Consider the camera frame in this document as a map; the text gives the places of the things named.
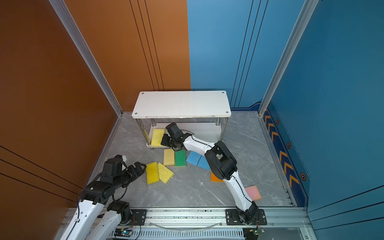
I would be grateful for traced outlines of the yellow porous sponge large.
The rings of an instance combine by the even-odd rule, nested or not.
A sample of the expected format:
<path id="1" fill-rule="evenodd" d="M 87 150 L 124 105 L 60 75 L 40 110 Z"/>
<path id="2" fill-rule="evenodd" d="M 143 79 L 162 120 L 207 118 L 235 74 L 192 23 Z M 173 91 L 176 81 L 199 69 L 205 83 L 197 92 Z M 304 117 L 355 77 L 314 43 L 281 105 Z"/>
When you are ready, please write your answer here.
<path id="1" fill-rule="evenodd" d="M 165 129 L 154 129 L 152 135 L 151 146 L 155 148 L 162 148 L 161 144 L 163 136 L 165 134 Z"/>

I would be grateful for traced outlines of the bright yellow foam sponge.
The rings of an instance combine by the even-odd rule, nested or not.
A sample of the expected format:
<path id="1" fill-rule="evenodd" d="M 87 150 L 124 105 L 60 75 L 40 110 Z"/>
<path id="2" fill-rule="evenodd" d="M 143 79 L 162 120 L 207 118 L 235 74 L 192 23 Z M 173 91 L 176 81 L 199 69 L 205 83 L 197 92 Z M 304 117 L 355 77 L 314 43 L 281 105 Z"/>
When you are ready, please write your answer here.
<path id="1" fill-rule="evenodd" d="M 159 177 L 159 168 L 158 163 L 153 162 L 147 165 L 146 167 L 146 173 L 147 173 L 147 184 L 153 184 L 160 181 Z"/>

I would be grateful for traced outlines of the pale yellow sponge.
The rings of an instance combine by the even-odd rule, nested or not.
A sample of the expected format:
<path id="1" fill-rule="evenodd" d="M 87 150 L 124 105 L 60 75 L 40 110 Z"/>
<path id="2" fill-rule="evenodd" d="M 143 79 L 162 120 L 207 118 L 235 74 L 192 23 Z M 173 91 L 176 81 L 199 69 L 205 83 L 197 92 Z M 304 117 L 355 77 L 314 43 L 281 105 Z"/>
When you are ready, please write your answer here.
<path id="1" fill-rule="evenodd" d="M 164 166 L 174 166 L 175 165 L 175 151 L 173 149 L 164 150 Z"/>

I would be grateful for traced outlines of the white two-tier shelf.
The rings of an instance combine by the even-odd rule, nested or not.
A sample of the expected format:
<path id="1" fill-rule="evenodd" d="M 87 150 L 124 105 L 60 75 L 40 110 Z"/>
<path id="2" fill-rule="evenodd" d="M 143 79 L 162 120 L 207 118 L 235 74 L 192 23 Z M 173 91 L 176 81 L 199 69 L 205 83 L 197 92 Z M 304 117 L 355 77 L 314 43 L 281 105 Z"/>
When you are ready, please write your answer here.
<path id="1" fill-rule="evenodd" d="M 224 90 L 140 92 L 132 112 L 147 147 L 152 149 L 163 148 L 152 145 L 154 130 L 164 129 L 171 122 L 193 132 L 199 139 L 222 141 L 231 115 Z"/>

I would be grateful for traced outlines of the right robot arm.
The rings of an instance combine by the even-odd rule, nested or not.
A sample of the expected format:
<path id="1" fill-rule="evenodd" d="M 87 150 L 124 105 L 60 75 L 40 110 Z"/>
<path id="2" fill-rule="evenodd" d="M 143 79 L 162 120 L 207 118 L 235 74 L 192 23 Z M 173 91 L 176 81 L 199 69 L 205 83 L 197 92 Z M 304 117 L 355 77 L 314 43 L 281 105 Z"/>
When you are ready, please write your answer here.
<path id="1" fill-rule="evenodd" d="M 240 221 L 250 225 L 259 218 L 259 207 L 252 200 L 244 187 L 237 168 L 237 160 L 222 142 L 206 142 L 198 139 L 190 132 L 184 133 L 176 123 L 166 126 L 161 144 L 170 148 L 195 152 L 204 156 L 212 173 L 224 181 L 236 204 Z"/>

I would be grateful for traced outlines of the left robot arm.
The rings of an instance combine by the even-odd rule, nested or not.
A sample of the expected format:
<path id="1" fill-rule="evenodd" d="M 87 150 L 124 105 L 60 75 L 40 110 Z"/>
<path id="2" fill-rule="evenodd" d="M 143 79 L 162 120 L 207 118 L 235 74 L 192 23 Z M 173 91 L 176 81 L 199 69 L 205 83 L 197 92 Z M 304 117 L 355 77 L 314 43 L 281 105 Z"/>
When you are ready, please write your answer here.
<path id="1" fill-rule="evenodd" d="M 132 237 L 134 227 L 145 224 L 146 210 L 131 210 L 130 204 L 115 198 L 119 188 L 145 173 L 140 162 L 127 166 L 126 158 L 117 155 L 104 163 L 103 170 L 79 196 L 77 209 L 68 223 L 62 240 L 106 240 L 111 237 Z"/>

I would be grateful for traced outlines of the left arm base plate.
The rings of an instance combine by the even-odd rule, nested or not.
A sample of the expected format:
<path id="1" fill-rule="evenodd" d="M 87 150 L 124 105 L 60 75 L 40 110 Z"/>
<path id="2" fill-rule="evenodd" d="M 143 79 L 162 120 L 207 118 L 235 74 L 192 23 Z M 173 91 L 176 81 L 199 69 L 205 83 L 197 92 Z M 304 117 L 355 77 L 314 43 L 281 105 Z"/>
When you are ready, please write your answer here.
<path id="1" fill-rule="evenodd" d="M 131 209 L 121 213 L 121 226 L 144 226 L 147 210 L 146 209 Z"/>

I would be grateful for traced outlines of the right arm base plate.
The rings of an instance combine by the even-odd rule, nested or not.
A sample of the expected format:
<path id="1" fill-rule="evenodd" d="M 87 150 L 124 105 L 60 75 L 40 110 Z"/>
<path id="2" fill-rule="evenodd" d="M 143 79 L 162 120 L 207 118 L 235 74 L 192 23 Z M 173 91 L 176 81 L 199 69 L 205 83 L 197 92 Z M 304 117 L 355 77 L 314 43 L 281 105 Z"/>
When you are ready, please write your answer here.
<path id="1" fill-rule="evenodd" d="M 238 210 L 226 209 L 225 214 L 226 214 L 226 224 L 228 226 L 245 226 L 246 225 L 245 223 L 243 223 L 241 221 Z M 263 209 L 259 209 L 258 215 L 255 217 L 254 221 L 252 223 L 250 223 L 249 225 L 266 226 L 267 224 L 268 223 L 267 223 L 265 211 Z"/>

